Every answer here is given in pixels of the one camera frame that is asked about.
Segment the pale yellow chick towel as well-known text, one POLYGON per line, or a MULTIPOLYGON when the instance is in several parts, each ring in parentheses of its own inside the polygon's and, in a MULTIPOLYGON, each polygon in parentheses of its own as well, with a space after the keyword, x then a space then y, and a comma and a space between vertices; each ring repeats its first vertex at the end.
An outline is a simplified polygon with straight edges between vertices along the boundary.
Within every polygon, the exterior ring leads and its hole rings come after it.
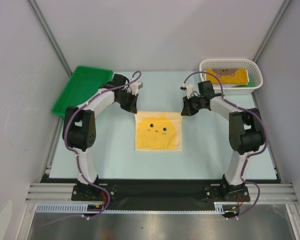
POLYGON ((135 150, 181 152, 182 120, 178 112, 139 111, 135 116, 135 150))

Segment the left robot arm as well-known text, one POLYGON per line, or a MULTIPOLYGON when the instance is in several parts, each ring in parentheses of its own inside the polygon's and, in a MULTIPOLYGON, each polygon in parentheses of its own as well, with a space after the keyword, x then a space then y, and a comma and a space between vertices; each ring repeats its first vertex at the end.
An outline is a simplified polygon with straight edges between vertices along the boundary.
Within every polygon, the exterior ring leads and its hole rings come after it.
POLYGON ((62 139, 66 149, 74 153, 79 172, 77 180, 85 184, 82 194, 89 200, 95 200, 100 195, 100 187, 96 185, 97 170, 88 152, 97 139, 96 117, 113 103, 118 103, 124 111, 136 114, 138 90, 143 85, 139 81, 141 75, 140 71, 136 71, 128 79, 124 75, 114 74, 111 81, 101 85, 84 103, 66 108, 62 139))

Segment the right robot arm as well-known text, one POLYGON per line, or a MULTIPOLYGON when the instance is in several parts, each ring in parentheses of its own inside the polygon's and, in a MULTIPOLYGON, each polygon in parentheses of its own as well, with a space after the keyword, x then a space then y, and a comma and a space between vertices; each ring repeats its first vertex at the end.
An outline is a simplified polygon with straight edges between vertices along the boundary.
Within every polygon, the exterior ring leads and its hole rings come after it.
POLYGON ((228 140, 233 150, 229 167, 222 177, 220 195, 226 201, 238 196, 245 185, 245 174, 249 158, 259 154, 266 146, 266 131, 257 108, 246 109, 227 100, 221 93, 215 93, 210 81, 198 83, 199 93, 194 86, 183 83, 182 116, 194 116, 201 109, 219 114, 228 121, 228 140))

